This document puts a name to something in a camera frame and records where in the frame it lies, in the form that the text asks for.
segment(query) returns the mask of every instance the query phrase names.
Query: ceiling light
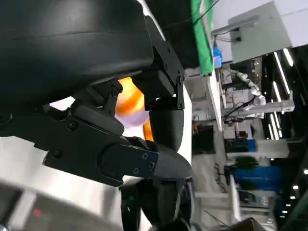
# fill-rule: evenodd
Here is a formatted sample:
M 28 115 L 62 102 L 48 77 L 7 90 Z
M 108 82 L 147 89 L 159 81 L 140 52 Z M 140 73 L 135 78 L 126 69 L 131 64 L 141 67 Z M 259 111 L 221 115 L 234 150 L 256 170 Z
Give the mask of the ceiling light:
M 289 53 L 289 50 L 284 48 L 283 49 L 283 53 L 284 53 L 285 57 L 287 58 L 289 65 L 293 66 L 294 62 L 293 62 L 293 59 L 292 59 L 292 57 L 291 57 L 291 55 Z
M 277 128 L 276 128 L 276 125 L 275 125 L 273 114 L 270 114 L 270 121 L 271 121 L 271 125 L 273 127 L 275 140 L 279 140 L 278 131 L 277 131 Z
M 270 126 L 270 124 L 269 124 L 269 133 L 270 133 L 270 138 L 273 140 L 274 139 L 274 136 L 273 136 L 273 132 L 272 132 L 272 130 L 271 130 L 271 126 Z
M 281 77 L 282 77 L 282 80 L 283 80 L 283 84 L 285 86 L 285 89 L 286 89 L 287 93 L 290 94 L 290 89 L 289 89 L 287 80 L 286 80 L 286 78 L 284 76 L 284 72 L 282 70 L 281 63 L 280 63 L 280 60 L 278 58 L 277 52 L 274 52 L 274 55 L 275 55 L 275 59 L 276 59 L 276 62 L 277 62 L 277 65 L 278 65 L 278 68 L 279 68 L 279 71 L 280 71 L 280 74 L 281 74 Z
M 274 86 L 274 90 L 275 90 L 275 93 L 276 93 L 276 96 L 277 96 L 277 101 L 281 102 L 281 98 L 280 98 L 280 94 L 279 94 L 279 91 L 278 91 L 277 83 L 275 81 L 273 81 L 273 86 Z
M 276 119 L 277 128 L 279 129 L 279 128 L 280 128 L 280 125 L 279 125 L 279 120 L 278 120 L 277 113 L 274 112 L 274 115 L 275 115 L 275 119 Z

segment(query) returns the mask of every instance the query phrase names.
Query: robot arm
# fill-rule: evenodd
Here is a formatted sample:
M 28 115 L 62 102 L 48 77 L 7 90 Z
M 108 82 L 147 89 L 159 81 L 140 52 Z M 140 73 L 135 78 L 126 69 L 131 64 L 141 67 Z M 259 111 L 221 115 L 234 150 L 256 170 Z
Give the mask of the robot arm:
M 0 136 L 47 151 L 48 167 L 112 186 L 124 175 L 192 175 L 177 153 L 184 70 L 138 2 L 4 0 L 0 21 Z M 114 118 L 117 80 L 127 76 L 145 95 L 158 143 L 123 137 Z M 66 111 L 49 106 L 72 95 Z
M 246 108 L 249 109 L 250 107 L 254 106 L 254 105 L 265 105 L 266 104 L 266 100 L 265 97 L 262 95 L 259 87 L 254 84 L 250 79 L 248 79 L 248 75 L 241 73 L 239 71 L 233 71 L 235 72 L 234 74 L 244 83 L 246 83 L 246 85 L 248 86 L 248 88 L 250 89 L 250 92 L 252 93 L 252 95 L 255 96 L 255 99 L 253 102 L 250 103 L 250 105 L 248 105 Z

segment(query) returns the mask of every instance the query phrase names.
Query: cable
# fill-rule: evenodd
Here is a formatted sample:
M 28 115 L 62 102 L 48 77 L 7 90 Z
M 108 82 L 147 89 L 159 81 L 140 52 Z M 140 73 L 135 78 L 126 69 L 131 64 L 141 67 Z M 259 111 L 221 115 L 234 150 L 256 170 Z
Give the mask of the cable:
M 204 16 L 206 15 L 220 0 L 217 0 L 215 3 L 213 3 L 196 21 L 193 22 L 193 26 Z M 182 20 L 182 21 L 179 21 L 179 22 L 176 22 L 176 23 L 171 23 L 167 26 L 164 26 L 162 28 L 162 30 L 166 30 L 166 29 L 169 29 L 171 27 L 175 27 L 175 26 L 178 26 L 178 25 L 181 25 L 181 24 L 184 24 L 184 23 L 188 23 L 190 20 L 192 20 L 192 18 L 195 16 L 195 14 L 197 14 L 199 11 L 195 12 L 192 16 L 190 16 L 189 18 L 185 19 L 185 20 Z
M 211 5 L 196 21 L 194 21 L 194 23 L 192 24 L 193 26 L 196 25 L 196 23 L 203 18 L 204 15 L 207 14 L 207 12 L 209 12 L 220 0 L 217 0 L 215 3 L 213 3 L 213 5 Z
M 230 111 L 232 111 L 232 110 L 233 110 L 237 105 L 239 105 L 240 103 L 244 104 L 243 102 L 238 102 L 236 105 L 233 106 L 233 108 L 231 108 L 231 109 L 226 113 L 226 115 L 227 115 Z
M 222 222 L 221 220 L 219 220 L 217 217 L 215 217 L 214 215 L 212 215 L 211 213 L 209 213 L 206 209 L 204 210 L 208 215 L 210 215 L 212 218 L 214 218 L 214 220 L 218 223 L 218 225 L 223 224 L 225 227 L 229 227 L 228 225 L 226 225 L 224 222 Z
M 252 103 L 255 100 L 256 96 L 254 96 L 251 100 L 243 103 L 241 106 L 238 106 L 237 108 L 234 108 L 233 110 L 231 109 L 228 113 L 226 113 L 224 115 L 224 118 L 228 117 L 229 115 L 231 115 L 233 112 L 239 110 L 242 107 L 246 107 L 247 105 L 249 105 L 250 103 Z
M 235 39 L 228 39 L 228 38 L 217 37 L 217 40 L 218 41 L 223 41 L 223 42 L 237 42 L 239 38 L 240 37 L 237 37 Z

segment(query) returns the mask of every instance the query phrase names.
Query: metal frame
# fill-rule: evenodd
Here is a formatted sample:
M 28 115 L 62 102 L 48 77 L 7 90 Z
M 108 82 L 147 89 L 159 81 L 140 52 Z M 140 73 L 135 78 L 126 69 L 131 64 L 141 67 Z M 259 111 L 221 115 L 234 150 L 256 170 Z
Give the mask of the metal frame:
M 182 66 L 153 20 L 145 20 L 154 58 L 151 66 L 133 77 L 134 83 L 145 95 L 146 110 L 183 113 Z M 17 136 L 48 151 L 43 162 L 46 166 L 112 186 L 121 185 L 124 175 L 190 177 L 190 164 L 175 151 L 150 141 L 122 137 L 124 127 L 113 117 L 122 91 L 116 82 L 110 80 L 87 88 L 83 96 L 77 94 L 80 100 L 64 112 L 49 105 L 2 111 L 0 136 Z M 166 165 L 174 166 L 173 170 Z

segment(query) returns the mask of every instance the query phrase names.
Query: screw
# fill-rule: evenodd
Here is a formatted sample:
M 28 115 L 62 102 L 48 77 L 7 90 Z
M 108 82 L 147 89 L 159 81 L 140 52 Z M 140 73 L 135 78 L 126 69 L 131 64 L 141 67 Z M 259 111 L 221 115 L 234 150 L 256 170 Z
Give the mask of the screw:
M 51 151 L 51 156 L 55 159 L 60 159 L 62 154 L 63 154 L 62 150 Z
M 78 123 L 74 120 L 69 120 L 66 124 L 67 128 L 71 131 L 75 131 L 78 127 Z
M 117 91 L 117 89 L 116 89 L 116 88 L 112 88 L 112 90 L 111 90 L 111 94 L 112 94 L 112 96 L 115 98 L 115 97 L 117 97 L 117 96 L 118 96 L 119 92 Z
M 138 173 L 139 173 L 139 169 L 138 169 L 138 168 L 135 168 L 135 169 L 134 169 L 134 174 L 137 175 Z
M 154 166 L 155 166 L 154 162 L 150 162 L 149 165 L 148 165 L 149 169 L 153 169 Z

